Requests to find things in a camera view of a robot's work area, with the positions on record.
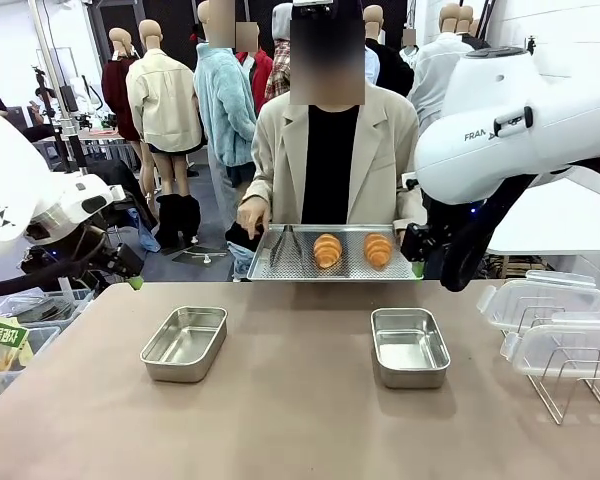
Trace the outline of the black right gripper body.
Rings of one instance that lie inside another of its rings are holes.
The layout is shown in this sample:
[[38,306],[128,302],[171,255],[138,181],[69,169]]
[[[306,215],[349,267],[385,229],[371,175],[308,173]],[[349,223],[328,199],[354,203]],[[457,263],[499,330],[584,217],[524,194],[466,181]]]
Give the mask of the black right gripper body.
[[453,227],[448,222],[410,223],[404,232],[401,253],[409,261],[442,261],[448,251]]

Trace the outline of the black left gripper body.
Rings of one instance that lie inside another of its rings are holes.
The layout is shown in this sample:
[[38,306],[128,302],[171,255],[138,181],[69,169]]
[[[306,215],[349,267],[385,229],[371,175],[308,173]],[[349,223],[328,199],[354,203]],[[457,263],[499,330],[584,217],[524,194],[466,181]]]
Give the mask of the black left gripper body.
[[144,260],[133,249],[124,243],[113,246],[106,233],[88,249],[82,260],[91,270],[117,275],[123,279],[139,277],[144,266]]

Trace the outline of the person's right hand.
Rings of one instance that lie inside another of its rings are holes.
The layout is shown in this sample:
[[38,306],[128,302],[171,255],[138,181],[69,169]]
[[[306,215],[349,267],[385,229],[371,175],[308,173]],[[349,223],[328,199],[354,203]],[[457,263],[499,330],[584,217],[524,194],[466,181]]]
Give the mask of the person's right hand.
[[237,223],[248,233],[253,240],[258,234],[258,227],[264,231],[269,229],[270,205],[259,196],[252,196],[244,200],[237,210]]

